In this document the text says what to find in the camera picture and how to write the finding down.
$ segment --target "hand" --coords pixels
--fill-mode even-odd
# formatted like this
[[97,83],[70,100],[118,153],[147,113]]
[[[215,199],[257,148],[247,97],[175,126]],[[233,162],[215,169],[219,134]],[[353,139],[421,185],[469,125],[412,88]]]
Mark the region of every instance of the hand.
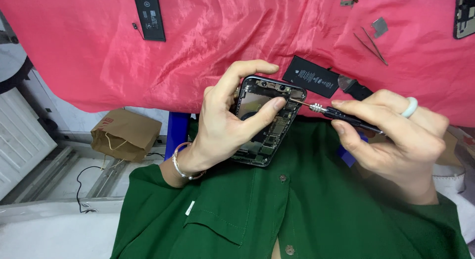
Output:
[[393,141],[368,144],[347,122],[333,120],[341,144],[362,167],[395,182],[410,203],[436,203],[432,167],[445,149],[442,137],[448,127],[447,117],[418,107],[412,116],[404,118],[400,113],[409,100],[388,90],[362,102],[334,100],[332,105],[376,125]]
[[241,78],[255,73],[274,74],[278,69],[277,65],[263,60],[236,61],[216,86],[205,89],[198,135],[187,152],[187,158],[181,153],[178,156],[181,171],[193,174],[228,159],[273,121],[285,105],[282,97],[270,100],[245,121],[232,114],[229,108],[234,104],[234,91]]

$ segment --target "brown paper bag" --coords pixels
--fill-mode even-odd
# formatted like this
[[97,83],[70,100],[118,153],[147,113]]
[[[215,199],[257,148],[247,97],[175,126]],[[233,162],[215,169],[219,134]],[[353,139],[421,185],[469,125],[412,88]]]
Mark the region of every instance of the brown paper bag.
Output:
[[116,109],[91,130],[91,147],[117,159],[138,162],[150,151],[161,127],[161,122]]

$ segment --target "screwdriver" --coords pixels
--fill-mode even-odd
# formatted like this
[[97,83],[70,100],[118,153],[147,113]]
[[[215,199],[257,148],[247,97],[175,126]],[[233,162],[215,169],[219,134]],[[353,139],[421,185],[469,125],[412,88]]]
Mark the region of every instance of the screwdriver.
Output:
[[305,102],[301,102],[301,101],[298,101],[298,100],[293,99],[293,98],[289,98],[289,100],[291,100],[293,102],[296,102],[296,103],[300,103],[300,104],[305,105],[305,106],[308,106],[308,108],[311,111],[316,112],[316,113],[322,113],[325,117],[328,117],[330,119],[342,120],[342,121],[345,121],[345,122],[351,124],[354,127],[359,127],[359,128],[362,128],[362,129],[370,130],[370,131],[375,132],[376,134],[386,135],[386,134],[384,134],[383,131],[381,131],[381,129],[375,127],[374,125],[371,125],[371,124],[359,119],[356,116],[348,115],[348,114],[346,114],[342,111],[339,111],[339,110],[337,110],[333,107],[323,108],[323,106],[318,104],[318,103],[306,104]]

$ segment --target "silver bracelet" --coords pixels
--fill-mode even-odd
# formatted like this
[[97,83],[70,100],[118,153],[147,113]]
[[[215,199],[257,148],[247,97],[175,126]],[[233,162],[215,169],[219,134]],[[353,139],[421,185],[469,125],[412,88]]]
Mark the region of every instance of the silver bracelet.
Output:
[[181,147],[185,146],[185,145],[191,145],[191,142],[185,142],[185,143],[182,143],[182,144],[178,145],[178,147],[175,149],[175,152],[173,153],[173,156],[171,157],[171,160],[173,161],[173,165],[175,166],[176,171],[180,174],[181,177],[183,177],[183,178],[188,177],[189,180],[195,180],[195,179],[198,179],[198,178],[202,177],[206,173],[206,170],[201,171],[197,176],[192,176],[192,175],[187,176],[182,171],[180,171],[180,169],[178,168],[177,156],[178,156],[179,149]]

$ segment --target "smartphone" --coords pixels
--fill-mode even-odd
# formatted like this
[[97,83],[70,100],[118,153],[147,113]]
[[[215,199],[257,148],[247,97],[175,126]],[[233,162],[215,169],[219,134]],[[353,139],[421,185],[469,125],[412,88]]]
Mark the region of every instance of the smartphone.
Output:
[[231,156],[231,159],[236,162],[267,166],[300,109],[300,104],[288,99],[291,97],[304,101],[307,91],[299,86],[250,75],[244,78],[237,95],[232,112],[242,121],[258,113],[264,104],[275,97],[283,97],[287,100],[285,107],[277,113],[273,122]]

